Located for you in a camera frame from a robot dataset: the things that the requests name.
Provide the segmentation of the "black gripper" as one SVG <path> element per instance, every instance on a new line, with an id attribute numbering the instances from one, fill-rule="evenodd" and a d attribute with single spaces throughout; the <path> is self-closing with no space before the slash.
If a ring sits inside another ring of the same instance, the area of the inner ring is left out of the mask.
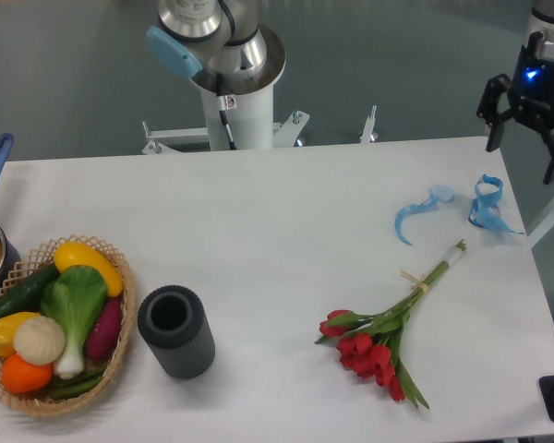
<path id="1" fill-rule="evenodd" d="M 542 183 L 548 185 L 554 174 L 554 57 L 543 54 L 545 42 L 545 35 L 539 30 L 529 35 L 527 44 L 521 47 L 512 81 L 506 74 L 490 78 L 476 115 L 488 128 L 486 152 L 497 150 L 502 141 L 504 123 L 512 118 L 510 105 L 505 111 L 500 111 L 500 100 L 512 88 L 515 107 L 522 108 L 522 118 L 518 122 L 539 132 L 536 120 L 539 115 L 547 129 L 542 140 L 548 148 L 550 160 Z"/>

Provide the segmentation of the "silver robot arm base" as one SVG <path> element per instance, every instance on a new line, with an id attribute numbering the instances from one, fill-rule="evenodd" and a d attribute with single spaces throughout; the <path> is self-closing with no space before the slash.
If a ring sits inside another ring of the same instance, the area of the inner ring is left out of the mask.
<path id="1" fill-rule="evenodd" d="M 161 1 L 146 32 L 153 56 L 212 94 L 246 95 L 277 82 L 283 43 L 259 20 L 258 1 Z"/>

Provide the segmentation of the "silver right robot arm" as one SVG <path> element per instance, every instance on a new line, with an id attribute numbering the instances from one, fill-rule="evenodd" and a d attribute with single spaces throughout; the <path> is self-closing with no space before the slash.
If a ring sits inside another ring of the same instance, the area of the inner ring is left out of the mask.
<path id="1" fill-rule="evenodd" d="M 554 174 L 554 1 L 535 1 L 508 99 L 515 121 L 540 135 L 550 156 L 543 183 Z"/>

